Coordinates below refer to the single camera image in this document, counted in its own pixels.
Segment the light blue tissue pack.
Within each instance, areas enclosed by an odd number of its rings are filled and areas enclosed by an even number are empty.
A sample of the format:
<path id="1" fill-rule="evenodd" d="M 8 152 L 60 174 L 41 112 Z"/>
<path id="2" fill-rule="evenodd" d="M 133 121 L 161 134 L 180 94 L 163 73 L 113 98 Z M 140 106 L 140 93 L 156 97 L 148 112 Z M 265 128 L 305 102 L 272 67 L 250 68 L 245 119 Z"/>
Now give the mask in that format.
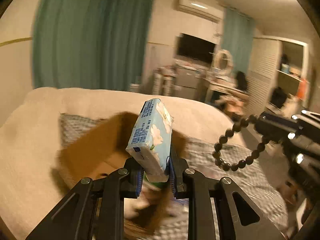
<path id="1" fill-rule="evenodd" d="M 164 183 L 169 177 L 172 117 L 164 103 L 150 99 L 132 129 L 126 151 L 141 165 L 151 183 Z"/>

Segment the grey checkered cloth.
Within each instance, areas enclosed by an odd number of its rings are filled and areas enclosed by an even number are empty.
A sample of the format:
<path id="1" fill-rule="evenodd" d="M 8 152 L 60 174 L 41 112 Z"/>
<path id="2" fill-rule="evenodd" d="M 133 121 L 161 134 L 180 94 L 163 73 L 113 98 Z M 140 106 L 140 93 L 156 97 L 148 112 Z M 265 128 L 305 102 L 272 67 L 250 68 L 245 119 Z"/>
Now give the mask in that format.
<path id="1" fill-rule="evenodd" d="M 189 138 L 178 131 L 172 133 L 172 144 L 179 157 L 208 178 L 231 178 L 255 202 L 267 218 L 280 230 L 287 227 L 287 210 L 280 193 L 269 184 L 259 163 L 236 172 L 225 172 L 218 168 L 212 157 L 213 144 Z M 188 206 L 186 199 L 176 200 Z"/>

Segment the white wardrobe shelf unit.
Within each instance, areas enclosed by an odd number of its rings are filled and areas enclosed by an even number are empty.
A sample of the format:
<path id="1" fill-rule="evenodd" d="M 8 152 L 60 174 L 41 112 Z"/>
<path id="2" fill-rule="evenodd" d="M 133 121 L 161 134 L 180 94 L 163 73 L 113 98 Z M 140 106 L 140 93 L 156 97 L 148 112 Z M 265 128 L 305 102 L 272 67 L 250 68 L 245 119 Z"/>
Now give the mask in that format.
<path id="1" fill-rule="evenodd" d="M 291 115 L 308 106 L 309 45 L 284 37 L 260 36 L 253 38 L 247 71 L 249 101 L 246 114 L 260 114 L 272 109 L 272 93 L 281 88 L 289 97 L 278 112 Z"/>

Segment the white dressing table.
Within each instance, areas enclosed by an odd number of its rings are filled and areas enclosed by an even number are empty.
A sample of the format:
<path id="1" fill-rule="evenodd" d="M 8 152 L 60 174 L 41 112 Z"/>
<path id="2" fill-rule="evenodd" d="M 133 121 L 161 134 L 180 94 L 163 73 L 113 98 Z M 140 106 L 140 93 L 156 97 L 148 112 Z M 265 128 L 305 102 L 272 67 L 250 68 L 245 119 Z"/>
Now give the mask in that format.
<path id="1" fill-rule="evenodd" d="M 234 88 L 232 86 L 233 84 L 230 82 L 224 85 L 223 83 L 217 83 L 208 78 L 203 78 L 203 84 L 207 89 L 206 96 L 204 99 L 205 103 L 210 103 L 213 92 L 220 92 L 220 93 L 232 95 L 232 96 L 235 96 L 236 98 L 241 99 L 244 102 L 247 102 L 249 100 L 249 94 L 247 92 Z"/>

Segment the brown cardboard box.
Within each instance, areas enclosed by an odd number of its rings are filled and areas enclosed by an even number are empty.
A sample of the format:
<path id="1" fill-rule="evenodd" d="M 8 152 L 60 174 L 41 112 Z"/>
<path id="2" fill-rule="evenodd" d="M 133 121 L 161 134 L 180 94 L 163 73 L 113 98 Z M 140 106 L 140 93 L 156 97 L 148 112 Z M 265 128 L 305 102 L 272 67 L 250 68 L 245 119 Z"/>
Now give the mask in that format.
<path id="1" fill-rule="evenodd" d="M 121 112 L 109 119 L 60 115 L 61 151 L 57 170 L 71 189 L 81 178 L 104 178 L 122 168 L 130 155 L 125 148 L 137 115 Z M 169 183 L 143 181 L 137 199 L 124 200 L 127 239 L 187 239 L 188 206 L 174 200 Z"/>

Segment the round vanity mirror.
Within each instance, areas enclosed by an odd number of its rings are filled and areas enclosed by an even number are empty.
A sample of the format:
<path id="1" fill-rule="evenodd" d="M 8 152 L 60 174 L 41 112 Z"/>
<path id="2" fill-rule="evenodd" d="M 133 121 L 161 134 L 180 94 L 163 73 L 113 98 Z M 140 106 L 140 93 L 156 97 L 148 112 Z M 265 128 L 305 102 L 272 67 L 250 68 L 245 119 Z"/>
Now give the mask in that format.
<path id="1" fill-rule="evenodd" d="M 228 50 L 219 50 L 213 58 L 213 68 L 223 72 L 230 72 L 233 69 L 233 57 Z"/>

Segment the small teal curtain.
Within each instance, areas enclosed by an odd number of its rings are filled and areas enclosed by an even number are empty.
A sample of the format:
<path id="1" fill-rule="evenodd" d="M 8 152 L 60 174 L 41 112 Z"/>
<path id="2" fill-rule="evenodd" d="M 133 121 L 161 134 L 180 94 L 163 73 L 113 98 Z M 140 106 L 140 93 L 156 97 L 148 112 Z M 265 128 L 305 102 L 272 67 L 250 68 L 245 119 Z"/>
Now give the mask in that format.
<path id="1" fill-rule="evenodd" d="M 233 7 L 225 9 L 221 48 L 233 57 L 233 72 L 247 74 L 255 31 L 255 21 Z"/>

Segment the grey cabinet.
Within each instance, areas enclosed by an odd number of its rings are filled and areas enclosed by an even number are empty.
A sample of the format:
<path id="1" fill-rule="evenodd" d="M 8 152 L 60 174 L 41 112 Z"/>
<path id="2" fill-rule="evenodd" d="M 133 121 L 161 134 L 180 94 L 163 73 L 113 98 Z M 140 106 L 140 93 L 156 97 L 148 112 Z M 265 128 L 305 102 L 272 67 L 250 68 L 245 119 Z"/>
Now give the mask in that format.
<path id="1" fill-rule="evenodd" d="M 201 81 L 201 72 L 194 67 L 176 66 L 173 95 L 178 98 L 195 100 Z"/>

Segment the white drawer unit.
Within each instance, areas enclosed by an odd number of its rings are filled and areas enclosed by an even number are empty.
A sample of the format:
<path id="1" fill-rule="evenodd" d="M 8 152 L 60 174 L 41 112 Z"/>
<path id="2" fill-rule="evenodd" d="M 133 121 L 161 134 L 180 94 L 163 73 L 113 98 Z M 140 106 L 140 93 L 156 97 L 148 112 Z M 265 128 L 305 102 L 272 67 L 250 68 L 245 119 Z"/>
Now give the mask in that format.
<path id="1" fill-rule="evenodd" d="M 174 72 L 154 72 L 152 95 L 171 96 L 175 76 Z"/>

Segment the white air conditioner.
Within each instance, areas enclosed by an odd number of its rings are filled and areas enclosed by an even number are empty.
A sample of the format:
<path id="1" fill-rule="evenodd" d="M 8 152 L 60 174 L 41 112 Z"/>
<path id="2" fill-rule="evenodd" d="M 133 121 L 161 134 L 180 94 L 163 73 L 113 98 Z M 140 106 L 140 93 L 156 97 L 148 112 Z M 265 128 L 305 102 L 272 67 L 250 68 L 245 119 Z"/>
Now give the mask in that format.
<path id="1" fill-rule="evenodd" d="M 193 0 L 174 0 L 173 8 L 215 23 L 219 23 L 223 20 L 222 9 Z"/>

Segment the large teal curtain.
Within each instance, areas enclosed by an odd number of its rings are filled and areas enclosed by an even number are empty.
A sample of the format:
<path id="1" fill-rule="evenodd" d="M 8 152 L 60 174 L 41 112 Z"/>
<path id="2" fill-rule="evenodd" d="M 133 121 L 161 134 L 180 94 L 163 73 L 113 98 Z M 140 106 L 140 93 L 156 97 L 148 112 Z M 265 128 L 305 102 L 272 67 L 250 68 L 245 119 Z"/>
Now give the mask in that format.
<path id="1" fill-rule="evenodd" d="M 127 91 L 140 83 L 152 6 L 153 0 L 41 0 L 34 86 Z"/>

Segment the black wall television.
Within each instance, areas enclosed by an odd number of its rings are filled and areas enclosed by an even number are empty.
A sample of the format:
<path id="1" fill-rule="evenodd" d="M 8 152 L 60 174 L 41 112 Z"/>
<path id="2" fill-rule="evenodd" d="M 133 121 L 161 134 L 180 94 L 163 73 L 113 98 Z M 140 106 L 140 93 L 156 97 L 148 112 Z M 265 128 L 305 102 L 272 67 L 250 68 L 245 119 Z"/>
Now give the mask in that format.
<path id="1" fill-rule="evenodd" d="M 176 55 L 211 64 L 216 44 L 181 33 L 176 39 Z"/>

